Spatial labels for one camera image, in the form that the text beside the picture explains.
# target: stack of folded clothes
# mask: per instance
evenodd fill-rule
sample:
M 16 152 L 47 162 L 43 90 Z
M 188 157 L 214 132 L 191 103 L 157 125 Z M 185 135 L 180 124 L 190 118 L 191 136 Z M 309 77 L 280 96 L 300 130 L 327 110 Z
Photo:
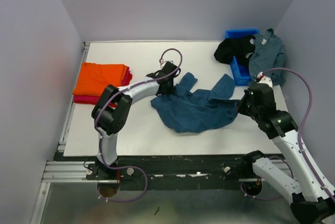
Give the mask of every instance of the stack of folded clothes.
M 95 105 L 107 85 L 125 86 L 131 79 L 129 67 L 124 64 L 83 63 L 73 90 L 73 101 Z

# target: screw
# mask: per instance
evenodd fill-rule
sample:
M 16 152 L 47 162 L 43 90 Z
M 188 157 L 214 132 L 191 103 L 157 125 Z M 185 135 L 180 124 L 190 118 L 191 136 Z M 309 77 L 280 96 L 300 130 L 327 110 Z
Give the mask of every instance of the screw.
M 224 172 L 225 172 L 225 173 L 228 173 L 229 171 L 230 171 L 230 167 L 226 166 L 226 167 L 224 168 Z

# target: orange towel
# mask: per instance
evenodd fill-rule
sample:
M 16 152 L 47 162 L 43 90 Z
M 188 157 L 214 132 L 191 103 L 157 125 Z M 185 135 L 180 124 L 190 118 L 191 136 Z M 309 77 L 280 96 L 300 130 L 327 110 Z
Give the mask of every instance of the orange towel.
M 107 85 L 121 86 L 126 70 L 124 64 L 82 63 L 73 95 L 100 97 Z

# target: blue plastic box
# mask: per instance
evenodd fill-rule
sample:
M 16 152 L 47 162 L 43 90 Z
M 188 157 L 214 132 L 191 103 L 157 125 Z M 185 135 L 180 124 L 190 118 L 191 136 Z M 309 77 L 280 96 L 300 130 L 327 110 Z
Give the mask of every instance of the blue plastic box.
M 237 30 L 227 30 L 226 38 L 241 38 L 247 35 L 253 35 L 259 33 L 258 29 L 237 29 Z M 232 75 L 234 77 L 236 86 L 245 86 L 248 85 L 251 81 L 251 76 L 246 67 L 241 65 L 236 57 L 233 57 L 233 60 L 230 63 L 230 68 Z

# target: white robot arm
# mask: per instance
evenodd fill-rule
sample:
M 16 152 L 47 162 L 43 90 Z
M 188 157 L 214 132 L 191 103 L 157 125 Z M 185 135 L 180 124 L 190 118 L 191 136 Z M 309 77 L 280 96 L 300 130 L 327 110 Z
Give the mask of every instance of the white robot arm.
M 117 160 L 117 135 L 126 123 L 130 106 L 149 96 L 173 92 L 173 79 L 180 68 L 169 61 L 161 68 L 148 74 L 144 81 L 119 88 L 109 85 L 103 91 L 92 111 L 100 138 L 97 157 L 102 163 L 110 166 Z M 110 102 L 117 104 L 116 108 L 108 106 Z
M 335 187 L 323 175 L 302 139 L 299 140 L 298 127 L 291 115 L 276 109 L 271 79 L 264 77 L 244 92 L 238 112 L 258 123 L 280 149 L 296 180 L 276 168 L 260 151 L 247 154 L 253 173 L 287 200 L 300 223 L 317 223 L 333 215 Z

